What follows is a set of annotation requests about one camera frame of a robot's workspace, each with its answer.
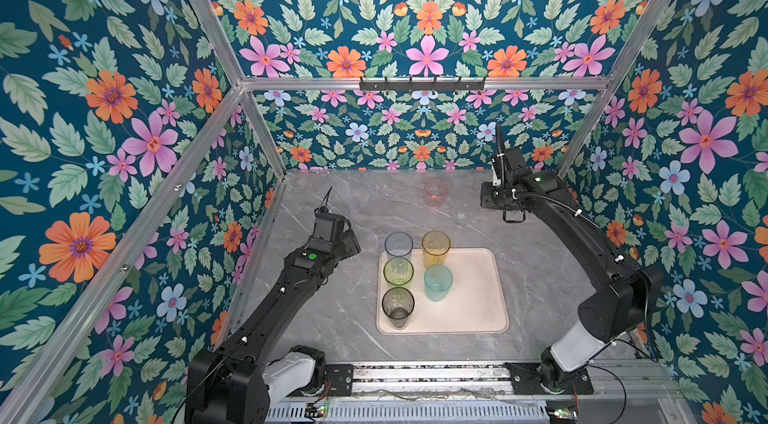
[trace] orange flower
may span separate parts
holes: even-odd
[[[492,60],[488,61],[488,73],[492,78],[515,78],[520,76],[520,72],[528,65],[528,61],[523,61],[528,55],[523,50],[518,51],[517,46],[508,46],[506,52],[498,50],[493,55]]]
[[[269,209],[272,204],[272,198],[275,197],[275,189],[272,188],[266,192],[266,199],[264,200],[264,207]]]
[[[237,221],[231,222],[224,232],[224,249],[227,252],[237,251],[237,246],[240,246],[241,237],[243,237],[243,227]]]
[[[554,148],[552,146],[542,145],[533,150],[532,158],[534,161],[544,161],[552,158],[552,154],[554,154]]]
[[[768,216],[763,218],[763,224],[768,226]],[[758,227],[755,229],[755,241],[759,245],[764,245],[760,248],[760,255],[768,262],[768,227]]]
[[[725,100],[725,107],[732,109],[732,113],[741,116],[752,116],[760,112],[760,105],[768,106],[768,70],[757,70],[752,74],[751,71],[739,76],[739,82],[730,85],[728,94],[730,97]]]
[[[113,249],[115,237],[109,230],[109,223],[101,216],[91,222],[87,212],[74,212],[69,216],[69,226],[56,221],[45,232],[45,237],[54,241],[40,246],[40,264],[55,266],[48,274],[56,281],[64,282],[74,272],[74,282],[82,283],[94,276],[94,267],[109,257],[106,250]]]
[[[613,219],[608,225],[608,230],[605,232],[608,235],[608,239],[613,241],[617,246],[621,246],[627,242],[627,230],[624,229],[624,224]]]
[[[467,13],[467,7],[464,3],[456,1],[451,8],[451,12],[454,16],[464,16]]]
[[[366,62],[360,60],[360,53],[346,46],[339,46],[339,51],[331,51],[328,54],[330,60],[328,70],[333,72],[334,78],[362,78],[362,71],[366,68]]]
[[[210,345],[215,346],[216,342],[219,340],[219,333],[221,332],[221,327],[224,325],[224,320],[226,319],[226,311],[221,311],[221,314],[219,314],[219,317],[216,319],[216,322],[214,322],[214,326],[211,328],[213,330],[213,334],[210,335]]]
[[[99,80],[88,80],[85,87],[88,93],[85,99],[91,108],[96,109],[96,115],[104,121],[120,124],[125,118],[134,115],[132,109],[139,107],[139,102],[134,98],[136,90],[134,85],[125,82],[125,76],[109,71],[99,71]]]
[[[250,1],[245,3],[238,1],[235,4],[234,14],[235,19],[239,20],[237,24],[254,36],[266,33],[266,28],[270,27],[270,23],[264,17],[264,11],[261,7],[254,6]]]
[[[160,384],[158,384],[158,387],[154,388],[154,391],[152,392],[152,399],[154,400],[160,400],[165,396],[165,390],[168,389],[168,382],[163,381]]]
[[[705,402],[701,411],[701,419],[706,424],[736,424],[736,418],[725,412],[725,409],[717,402]]]
[[[427,1],[416,13],[416,18],[418,19],[416,26],[424,31],[424,34],[432,34],[435,30],[440,29],[442,11],[437,8],[437,3],[435,1]]]
[[[397,6],[395,6],[395,14],[403,17],[408,14],[408,5],[405,3],[400,3]]]
[[[661,74],[657,70],[645,70],[632,82],[632,89],[629,91],[631,103],[629,107],[634,112],[640,114],[648,111],[648,108],[654,107],[659,98],[657,93],[661,93]]]
[[[62,46],[67,48],[70,51],[74,51],[74,46],[72,46],[72,41],[69,40],[69,38],[63,34],[59,34],[58,40],[62,42]]]
[[[312,153],[303,146],[293,146],[293,149],[290,151],[290,157],[298,162],[312,161]]]
[[[192,90],[197,93],[197,104],[206,112],[214,112],[221,101],[219,80],[208,69],[195,71],[194,78]]]
[[[619,25],[619,20],[624,17],[626,11],[624,0],[619,0],[619,2],[610,0],[605,6],[600,6],[589,22],[592,25],[592,33],[606,34]]]
[[[416,150],[413,152],[413,157],[417,160],[424,162],[429,159],[429,148],[426,146],[419,146],[416,148]]]

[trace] floral wallpaper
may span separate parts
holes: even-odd
[[[606,74],[646,0],[211,0],[252,76]],[[655,57],[649,41],[643,55]]]
[[[768,0],[674,0],[569,179],[667,271],[650,349],[707,424],[768,419]]]
[[[4,400],[228,84],[187,0],[0,3]],[[240,109],[222,133],[39,422],[158,424],[178,402],[270,198]]]

